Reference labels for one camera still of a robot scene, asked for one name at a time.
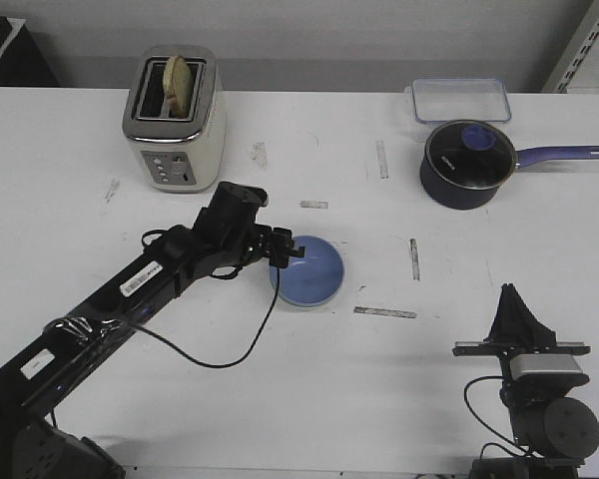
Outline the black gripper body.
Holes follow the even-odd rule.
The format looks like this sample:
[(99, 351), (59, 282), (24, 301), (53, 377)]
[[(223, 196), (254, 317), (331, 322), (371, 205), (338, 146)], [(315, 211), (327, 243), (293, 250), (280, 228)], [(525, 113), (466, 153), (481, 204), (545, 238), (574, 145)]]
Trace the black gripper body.
[(281, 269), (295, 256), (292, 232), (255, 223), (256, 214), (228, 213), (202, 208), (194, 222), (194, 236), (202, 252), (194, 259), (194, 279), (234, 279), (263, 257)]
[(553, 346), (522, 347), (519, 345), (486, 341), (457, 341), (452, 348), (454, 356), (495, 356), (503, 377), (503, 397), (505, 399), (557, 399), (565, 397), (573, 388), (534, 381), (515, 381), (511, 377), (510, 360), (519, 354), (571, 354), (575, 357), (586, 355), (590, 347), (583, 342), (561, 342)]

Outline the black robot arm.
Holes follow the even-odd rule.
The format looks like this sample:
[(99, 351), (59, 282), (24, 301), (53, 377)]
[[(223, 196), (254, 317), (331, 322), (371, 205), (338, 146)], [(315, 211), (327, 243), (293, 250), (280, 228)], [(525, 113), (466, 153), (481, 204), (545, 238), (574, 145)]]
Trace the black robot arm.
[(599, 422), (570, 391), (588, 383), (576, 359), (590, 348), (560, 341), (542, 324), (511, 283), (501, 287), (490, 331), (481, 341), (458, 341), (456, 356), (494, 356), (501, 373), (499, 397), (512, 436), (501, 436), (500, 458), (479, 456), (472, 478), (575, 478), (599, 447)]
[(151, 231), (143, 253), (0, 367), (0, 478), (123, 478), (124, 468), (93, 440), (47, 416), (194, 281), (230, 269), (234, 278), (265, 257), (288, 266), (304, 249), (292, 233), (258, 225), (253, 213), (227, 218), (202, 209), (192, 228)]

